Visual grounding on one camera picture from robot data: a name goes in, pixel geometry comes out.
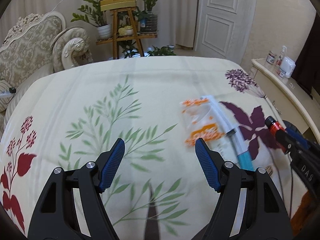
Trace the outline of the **red bottle black cap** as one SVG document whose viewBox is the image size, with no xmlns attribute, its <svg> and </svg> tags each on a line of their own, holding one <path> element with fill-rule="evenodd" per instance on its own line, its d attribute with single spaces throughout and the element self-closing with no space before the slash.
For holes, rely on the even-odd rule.
<svg viewBox="0 0 320 240">
<path fill-rule="evenodd" d="M 276 119 L 274 119 L 272 116 L 268 116 L 265 119 L 265 125 L 267 126 L 269 132 L 273 135 L 274 138 L 275 138 L 275 133 L 277 130 L 282 129 L 285 131 L 285 128 L 283 126 L 281 126 L 281 124 Z"/>
</svg>

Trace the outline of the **orange printed clear wrapper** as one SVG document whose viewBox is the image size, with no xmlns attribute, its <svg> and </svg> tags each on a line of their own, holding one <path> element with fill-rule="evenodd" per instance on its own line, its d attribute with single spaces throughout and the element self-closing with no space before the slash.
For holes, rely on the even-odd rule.
<svg viewBox="0 0 320 240">
<path fill-rule="evenodd" d="M 187 137 L 185 144 L 195 146 L 196 140 L 205 142 L 223 138 L 225 132 L 208 98 L 188 99 L 180 103 Z"/>
</svg>

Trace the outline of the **black lined trash bin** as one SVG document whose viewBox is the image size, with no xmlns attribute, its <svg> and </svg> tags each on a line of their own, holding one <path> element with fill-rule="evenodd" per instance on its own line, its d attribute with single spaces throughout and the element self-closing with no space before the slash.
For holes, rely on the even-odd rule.
<svg viewBox="0 0 320 240">
<path fill-rule="evenodd" d="M 283 120 L 283 123 L 284 125 L 286 126 L 286 128 L 292 130 L 293 132 L 299 134 L 299 135 L 302 135 L 302 133 L 300 132 L 300 130 L 294 125 L 292 124 L 291 122 L 289 121 L 286 121 L 286 120 Z"/>
</svg>

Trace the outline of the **cream sideboard cabinet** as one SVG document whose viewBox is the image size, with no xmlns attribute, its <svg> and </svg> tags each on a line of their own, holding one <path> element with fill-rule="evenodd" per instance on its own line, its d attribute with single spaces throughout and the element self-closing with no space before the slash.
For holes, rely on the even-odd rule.
<svg viewBox="0 0 320 240">
<path fill-rule="evenodd" d="M 319 141 L 319 103 L 292 78 L 282 78 L 265 59 L 252 59 L 250 75 L 265 92 L 283 121 L 290 122 L 303 135 Z"/>
</svg>

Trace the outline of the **dark brown curtain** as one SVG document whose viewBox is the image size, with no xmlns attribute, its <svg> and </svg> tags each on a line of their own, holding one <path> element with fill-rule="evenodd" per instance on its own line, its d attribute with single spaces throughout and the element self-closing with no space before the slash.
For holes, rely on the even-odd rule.
<svg viewBox="0 0 320 240">
<path fill-rule="evenodd" d="M 291 77 L 313 99 L 312 89 L 319 94 L 319 15 L 314 23 L 296 61 Z"/>
</svg>

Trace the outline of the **small labelled jar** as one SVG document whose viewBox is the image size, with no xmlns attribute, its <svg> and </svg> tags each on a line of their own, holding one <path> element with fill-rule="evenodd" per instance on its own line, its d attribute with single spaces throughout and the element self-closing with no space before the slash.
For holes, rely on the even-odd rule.
<svg viewBox="0 0 320 240">
<path fill-rule="evenodd" d="M 277 69 L 277 74 L 278 74 L 279 77 L 284 78 L 286 72 L 284 72 L 281 68 L 278 68 Z"/>
</svg>

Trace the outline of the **clear spray bottle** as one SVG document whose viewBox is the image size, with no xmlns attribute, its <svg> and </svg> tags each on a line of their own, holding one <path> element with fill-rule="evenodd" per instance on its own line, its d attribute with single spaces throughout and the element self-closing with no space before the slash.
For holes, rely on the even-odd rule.
<svg viewBox="0 0 320 240">
<path fill-rule="evenodd" d="M 286 52 L 287 52 L 287 47 L 282 46 L 281 52 L 276 60 L 276 64 L 275 64 L 276 67 L 279 67 L 281 65 Z"/>
</svg>

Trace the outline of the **floral cream tablecloth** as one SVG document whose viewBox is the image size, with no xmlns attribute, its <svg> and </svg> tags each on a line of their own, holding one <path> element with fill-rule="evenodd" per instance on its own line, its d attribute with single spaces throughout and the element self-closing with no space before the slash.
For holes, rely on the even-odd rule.
<svg viewBox="0 0 320 240">
<path fill-rule="evenodd" d="M 276 110 L 236 63 L 159 56 L 88 64 L 33 82 L 1 138 L 1 204 L 27 233 L 55 167 L 73 170 L 114 142 L 125 153 L 103 205 L 121 239 L 200 239 L 219 195 L 187 137 L 180 103 L 212 95 L 239 126 L 254 168 L 271 165 L 287 210 L 306 188 L 264 124 Z"/>
</svg>

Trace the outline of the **white power strip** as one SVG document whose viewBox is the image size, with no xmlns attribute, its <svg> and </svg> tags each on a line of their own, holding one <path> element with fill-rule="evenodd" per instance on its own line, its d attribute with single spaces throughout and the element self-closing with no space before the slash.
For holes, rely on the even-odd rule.
<svg viewBox="0 0 320 240">
<path fill-rule="evenodd" d="M 8 90 L 5 90 L 0 93 L 0 99 L 12 98 L 16 94 L 16 88 L 10 87 Z"/>
</svg>

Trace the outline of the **white panel door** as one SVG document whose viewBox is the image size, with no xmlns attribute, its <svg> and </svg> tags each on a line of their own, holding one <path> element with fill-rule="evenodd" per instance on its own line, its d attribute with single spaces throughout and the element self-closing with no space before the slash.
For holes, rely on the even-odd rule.
<svg viewBox="0 0 320 240">
<path fill-rule="evenodd" d="M 240 64 L 257 0 L 199 0 L 195 51 Z"/>
</svg>

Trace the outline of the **tall plant in dark pot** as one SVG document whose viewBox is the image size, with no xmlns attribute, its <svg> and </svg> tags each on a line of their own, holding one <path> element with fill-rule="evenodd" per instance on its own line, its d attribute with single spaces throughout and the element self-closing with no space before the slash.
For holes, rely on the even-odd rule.
<svg viewBox="0 0 320 240">
<path fill-rule="evenodd" d="M 157 32 L 157 23 L 158 16 L 156 13 L 152 12 L 153 8 L 156 6 L 158 0 L 142 0 L 143 1 L 143 9 L 140 10 L 137 7 L 137 11 L 135 12 L 135 16 L 140 23 L 140 32 L 141 33 L 156 33 Z"/>
</svg>

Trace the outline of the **wooden plant stand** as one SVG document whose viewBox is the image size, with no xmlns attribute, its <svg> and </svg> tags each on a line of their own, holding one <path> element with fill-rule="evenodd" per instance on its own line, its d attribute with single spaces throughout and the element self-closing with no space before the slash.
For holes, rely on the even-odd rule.
<svg viewBox="0 0 320 240">
<path fill-rule="evenodd" d="M 99 39 L 96 41 L 96 45 L 103 45 L 103 44 L 112 44 L 112 55 L 114 59 L 120 58 L 120 42 L 133 40 L 136 42 L 137 50 L 140 56 L 144 57 L 144 50 L 142 46 L 143 39 L 150 39 L 150 38 L 157 38 L 157 33 L 139 33 L 137 30 L 137 21 L 133 16 L 134 7 L 126 7 L 120 9 L 113 9 L 111 10 L 112 14 L 112 36 L 107 39 Z M 119 14 L 121 12 L 126 12 L 129 17 L 129 22 L 131 24 L 132 30 L 123 31 L 124 34 L 120 34 L 119 32 Z"/>
</svg>

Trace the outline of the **plant in white pot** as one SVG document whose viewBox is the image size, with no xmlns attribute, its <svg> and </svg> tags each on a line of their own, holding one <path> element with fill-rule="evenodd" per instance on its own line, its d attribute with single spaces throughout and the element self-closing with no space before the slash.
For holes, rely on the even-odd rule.
<svg viewBox="0 0 320 240">
<path fill-rule="evenodd" d="M 105 12 L 100 9 L 100 2 L 102 0 L 83 0 L 78 11 L 80 13 L 72 13 L 71 22 L 82 21 L 96 27 L 99 38 L 106 40 L 112 36 L 112 24 L 107 23 Z"/>
</svg>

